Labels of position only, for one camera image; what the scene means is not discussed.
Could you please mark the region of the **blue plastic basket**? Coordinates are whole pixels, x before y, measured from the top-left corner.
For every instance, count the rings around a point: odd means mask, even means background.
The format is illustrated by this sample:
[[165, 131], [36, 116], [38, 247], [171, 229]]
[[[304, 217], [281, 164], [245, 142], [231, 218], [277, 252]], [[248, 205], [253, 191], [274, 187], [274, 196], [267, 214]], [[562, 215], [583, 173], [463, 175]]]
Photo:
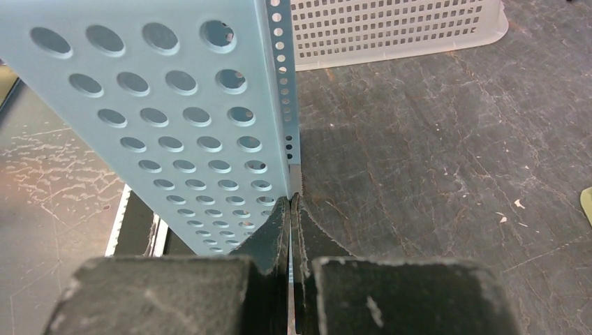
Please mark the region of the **blue plastic basket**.
[[289, 1], [2, 1], [1, 58], [198, 255], [296, 191]]

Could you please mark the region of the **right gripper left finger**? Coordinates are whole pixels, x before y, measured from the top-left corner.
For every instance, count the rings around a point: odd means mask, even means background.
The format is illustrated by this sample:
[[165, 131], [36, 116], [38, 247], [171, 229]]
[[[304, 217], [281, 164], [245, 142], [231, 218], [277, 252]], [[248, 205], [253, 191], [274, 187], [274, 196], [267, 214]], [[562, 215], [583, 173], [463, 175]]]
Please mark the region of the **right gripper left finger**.
[[230, 253], [250, 260], [241, 334], [287, 333], [290, 224], [290, 200], [281, 197], [263, 225]]

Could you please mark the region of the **green plastic basket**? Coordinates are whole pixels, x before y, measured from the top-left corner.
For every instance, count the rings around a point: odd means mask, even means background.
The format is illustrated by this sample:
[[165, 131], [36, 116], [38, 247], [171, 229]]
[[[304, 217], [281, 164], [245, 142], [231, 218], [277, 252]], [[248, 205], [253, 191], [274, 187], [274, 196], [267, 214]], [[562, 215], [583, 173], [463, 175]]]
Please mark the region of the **green plastic basket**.
[[580, 205], [589, 225], [592, 225], [592, 187], [585, 188], [579, 196]]

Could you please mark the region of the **large white perforated basket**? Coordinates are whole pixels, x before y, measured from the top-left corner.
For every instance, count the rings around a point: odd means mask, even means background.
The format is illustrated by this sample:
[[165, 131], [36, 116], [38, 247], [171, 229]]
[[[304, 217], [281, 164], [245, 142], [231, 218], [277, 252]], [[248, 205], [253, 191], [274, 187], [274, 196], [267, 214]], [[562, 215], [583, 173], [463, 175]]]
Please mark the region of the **large white perforated basket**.
[[292, 1], [298, 71], [480, 47], [509, 29], [502, 1]]

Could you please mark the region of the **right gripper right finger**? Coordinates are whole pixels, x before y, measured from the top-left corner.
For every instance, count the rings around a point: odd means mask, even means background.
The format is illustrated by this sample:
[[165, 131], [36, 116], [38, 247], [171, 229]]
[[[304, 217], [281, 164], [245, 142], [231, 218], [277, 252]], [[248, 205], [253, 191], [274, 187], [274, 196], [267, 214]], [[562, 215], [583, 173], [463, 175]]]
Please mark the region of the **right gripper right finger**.
[[317, 224], [300, 194], [290, 201], [295, 331], [318, 334], [316, 284], [313, 260], [320, 257], [350, 257], [352, 253]]

